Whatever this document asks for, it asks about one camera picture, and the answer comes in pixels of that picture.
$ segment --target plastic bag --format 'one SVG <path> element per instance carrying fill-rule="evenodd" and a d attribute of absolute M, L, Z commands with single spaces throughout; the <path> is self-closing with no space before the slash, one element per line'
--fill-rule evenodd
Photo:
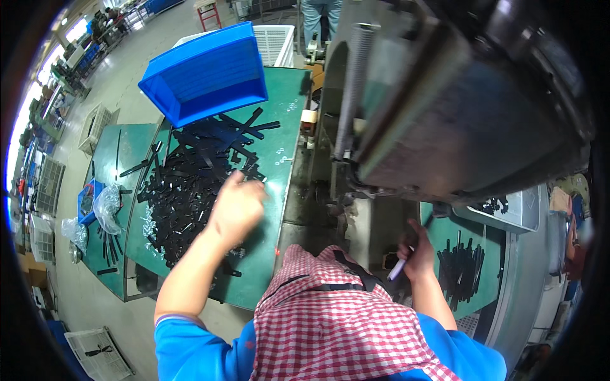
<path fill-rule="evenodd" d="M 119 234 L 122 229 L 115 221 L 115 215 L 121 207 L 119 197 L 120 186 L 112 184 L 100 192 L 98 198 L 93 201 L 93 213 L 104 231 L 111 235 Z"/>
<path fill-rule="evenodd" d="M 87 252 L 87 227 L 78 223 L 78 217 L 62 220 L 62 235 L 74 242 L 83 253 Z"/>

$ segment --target window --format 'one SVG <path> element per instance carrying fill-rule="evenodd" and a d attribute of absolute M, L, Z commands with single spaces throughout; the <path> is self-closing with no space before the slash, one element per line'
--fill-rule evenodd
<path fill-rule="evenodd" d="M 39 99 L 42 95 L 42 87 L 36 82 L 32 83 L 30 86 L 30 90 L 27 92 L 27 95 L 21 104 L 21 108 L 19 110 L 19 114 L 17 115 L 17 120 L 15 121 L 15 126 L 13 127 L 13 135 L 10 137 L 10 145 L 9 145 L 9 153 L 6 158 L 6 189 L 10 191 L 13 180 L 13 172 L 15 170 L 15 166 L 17 165 L 17 154 L 19 153 L 19 138 L 21 134 L 26 130 L 27 124 L 30 121 L 30 103 L 32 103 L 32 99 Z"/>
<path fill-rule="evenodd" d="M 66 33 L 66 40 L 71 43 L 77 41 L 83 34 L 87 33 L 87 22 L 81 18 L 68 33 Z"/>
<path fill-rule="evenodd" d="M 57 45 L 51 54 L 49 54 L 49 57 L 46 58 L 46 61 L 42 64 L 42 67 L 38 72 L 38 80 L 41 84 L 47 85 L 49 83 L 49 79 L 51 78 L 51 65 L 55 62 L 57 57 L 63 56 L 63 52 L 65 51 L 63 46 Z"/>

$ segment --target hand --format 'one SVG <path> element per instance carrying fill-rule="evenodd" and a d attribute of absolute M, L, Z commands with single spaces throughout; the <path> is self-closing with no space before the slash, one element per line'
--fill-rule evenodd
<path fill-rule="evenodd" d="M 234 171 L 218 192 L 206 229 L 213 229 L 227 247 L 234 247 L 263 217 L 266 196 L 262 182 L 243 182 L 243 173 Z"/>
<path fill-rule="evenodd" d="M 411 282 L 430 275 L 434 277 L 434 248 L 428 239 L 428 232 L 416 220 L 409 218 L 408 222 L 417 234 L 417 242 L 414 237 L 403 237 L 402 242 L 398 244 L 398 258 L 411 258 L 404 266 L 404 273 Z"/>

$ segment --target blue plastic bin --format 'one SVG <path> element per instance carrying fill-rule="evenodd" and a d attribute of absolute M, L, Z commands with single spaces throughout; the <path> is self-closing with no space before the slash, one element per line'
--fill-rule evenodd
<path fill-rule="evenodd" d="M 176 128 L 269 98 L 250 21 L 155 57 L 138 86 Z"/>
<path fill-rule="evenodd" d="M 89 181 L 89 184 L 93 186 L 93 201 L 95 202 L 95 199 L 98 198 L 99 194 L 104 189 L 104 183 L 101 183 L 96 179 L 92 179 L 91 181 Z M 78 204 L 76 204 L 76 215 L 78 216 L 78 223 L 83 224 L 84 226 L 89 226 L 93 221 L 97 219 L 95 213 L 93 213 L 93 207 L 91 207 L 91 211 L 87 213 L 86 216 L 81 213 L 81 202 L 83 197 L 85 197 L 88 188 L 89 187 L 85 187 L 82 191 L 80 191 L 77 198 Z"/>

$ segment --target blue shirt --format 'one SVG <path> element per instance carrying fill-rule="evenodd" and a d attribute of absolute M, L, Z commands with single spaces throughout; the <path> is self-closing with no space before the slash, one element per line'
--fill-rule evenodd
<path fill-rule="evenodd" d="M 497 351 L 472 340 L 460 331 L 447 331 L 435 319 L 418 313 L 426 342 L 440 362 L 462 380 L 502 381 L 504 358 Z M 232 345 L 210 333 L 200 321 L 181 315 L 166 315 L 157 322 L 160 381 L 248 380 L 254 364 L 256 334 L 248 322 Z M 429 380 L 419 369 L 393 374 L 386 380 Z"/>

